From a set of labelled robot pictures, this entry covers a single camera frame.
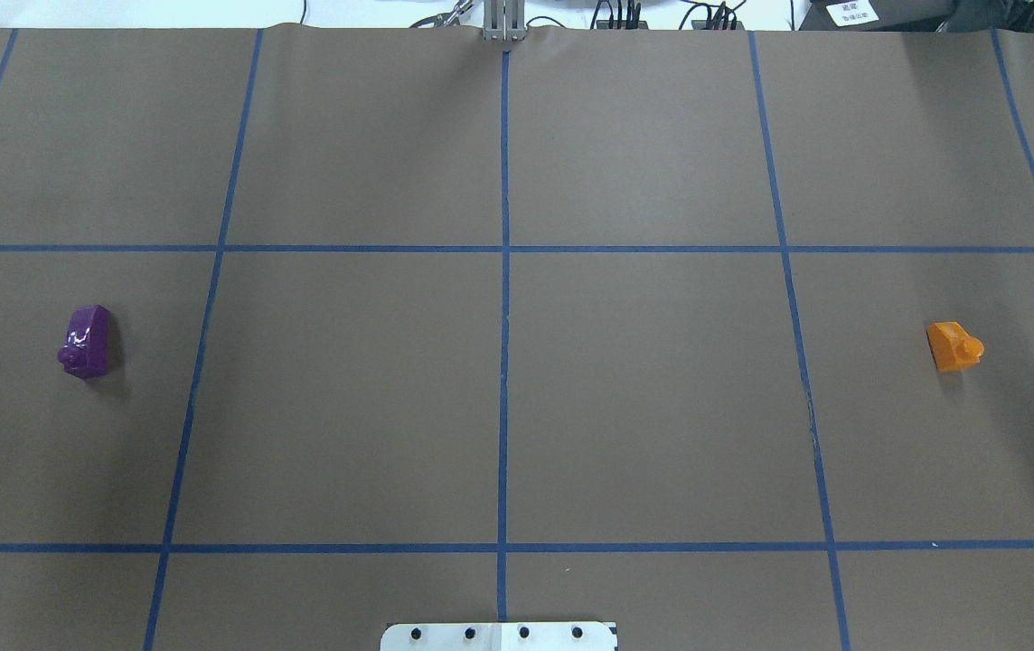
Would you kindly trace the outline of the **metal mounting plate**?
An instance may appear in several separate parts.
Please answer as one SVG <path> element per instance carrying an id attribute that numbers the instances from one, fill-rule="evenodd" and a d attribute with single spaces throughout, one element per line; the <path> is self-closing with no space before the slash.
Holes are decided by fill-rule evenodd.
<path id="1" fill-rule="evenodd" d="M 615 623 L 599 621 L 400 623 L 381 650 L 617 650 Z"/>

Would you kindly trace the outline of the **brown paper table mat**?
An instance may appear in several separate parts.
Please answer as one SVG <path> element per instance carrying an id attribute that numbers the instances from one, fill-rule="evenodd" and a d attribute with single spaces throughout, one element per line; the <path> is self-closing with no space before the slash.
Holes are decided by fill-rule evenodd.
<path id="1" fill-rule="evenodd" d="M 0 650 L 496 619 L 1034 650 L 1034 34 L 0 29 Z"/>

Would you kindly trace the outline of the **aluminium frame post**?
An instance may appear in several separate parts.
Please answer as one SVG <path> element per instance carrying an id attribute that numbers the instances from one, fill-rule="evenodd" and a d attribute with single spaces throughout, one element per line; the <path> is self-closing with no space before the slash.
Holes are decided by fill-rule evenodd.
<path id="1" fill-rule="evenodd" d="M 484 0 L 478 4 L 483 8 L 483 38 L 486 42 L 525 40 L 528 26 L 524 0 Z"/>

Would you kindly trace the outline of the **purple trapezoid block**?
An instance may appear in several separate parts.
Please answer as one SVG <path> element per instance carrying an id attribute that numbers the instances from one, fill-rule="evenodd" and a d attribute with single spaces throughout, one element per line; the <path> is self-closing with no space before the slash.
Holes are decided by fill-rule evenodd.
<path id="1" fill-rule="evenodd" d="M 57 352 L 62 370 L 78 379 L 91 380 L 109 372 L 109 317 L 102 305 L 79 307 L 70 315 L 63 345 Z"/>

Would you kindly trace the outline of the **orange trapezoid block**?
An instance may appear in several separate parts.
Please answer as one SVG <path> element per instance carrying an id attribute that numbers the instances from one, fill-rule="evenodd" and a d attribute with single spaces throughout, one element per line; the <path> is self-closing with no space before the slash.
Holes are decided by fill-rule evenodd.
<path id="1" fill-rule="evenodd" d="M 926 327 L 927 346 L 939 373 L 959 373 L 977 365 L 985 347 L 955 321 L 934 322 Z"/>

